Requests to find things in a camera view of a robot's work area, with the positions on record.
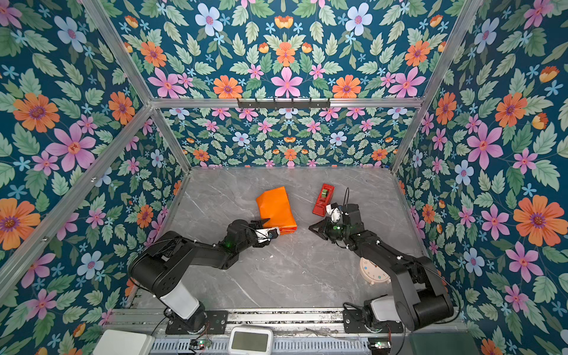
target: clock face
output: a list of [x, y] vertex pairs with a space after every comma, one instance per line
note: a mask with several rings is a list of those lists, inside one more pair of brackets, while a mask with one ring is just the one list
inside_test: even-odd
[[387, 275], [383, 269], [365, 258], [361, 258], [361, 271], [363, 275], [367, 276], [374, 282], [386, 282], [390, 279], [390, 276]]

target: gray marble surface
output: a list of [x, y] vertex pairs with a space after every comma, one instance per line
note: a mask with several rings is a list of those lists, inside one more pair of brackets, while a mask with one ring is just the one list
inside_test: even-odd
[[[312, 209], [323, 183], [335, 186], [332, 201], [338, 203], [349, 187], [349, 202], [359, 204], [366, 229], [404, 253], [422, 255], [387, 169], [195, 169], [172, 230], [215, 243], [233, 220], [258, 219], [256, 198], [280, 186], [286, 188], [298, 230], [267, 247], [247, 249], [228, 270], [191, 266], [182, 282], [207, 308], [341, 307], [390, 293], [390, 285], [363, 279], [355, 253], [308, 230], [322, 219]], [[140, 292], [135, 307], [163, 307]]]

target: orange cloth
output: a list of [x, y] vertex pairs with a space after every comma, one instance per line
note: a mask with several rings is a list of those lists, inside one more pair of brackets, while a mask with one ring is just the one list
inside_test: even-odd
[[298, 229], [284, 186], [264, 192], [256, 199], [256, 203], [260, 218], [270, 218], [264, 228], [278, 227], [280, 234], [291, 234]]

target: wall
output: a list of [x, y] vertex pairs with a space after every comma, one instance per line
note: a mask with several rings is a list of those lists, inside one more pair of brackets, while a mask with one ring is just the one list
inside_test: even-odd
[[398, 176], [481, 352], [565, 354], [568, 3], [489, 9]]

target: floral wallpaper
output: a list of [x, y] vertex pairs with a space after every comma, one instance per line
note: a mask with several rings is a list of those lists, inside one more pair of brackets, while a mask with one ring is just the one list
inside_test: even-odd
[[164, 115], [192, 165], [388, 167], [414, 110], [172, 108]]
[[487, 3], [399, 183], [481, 353], [566, 354], [568, 2]]
[[[127, 264], [159, 237], [181, 179], [148, 119], [3, 301], [0, 354], [89, 355], [126, 305]], [[16, 204], [0, 199], [4, 211]]]
[[424, 91], [462, 5], [143, 0], [116, 2], [113, 22], [156, 97], [403, 98]]
[[1, 265], [140, 103], [75, 1], [1, 0], [0, 57]]

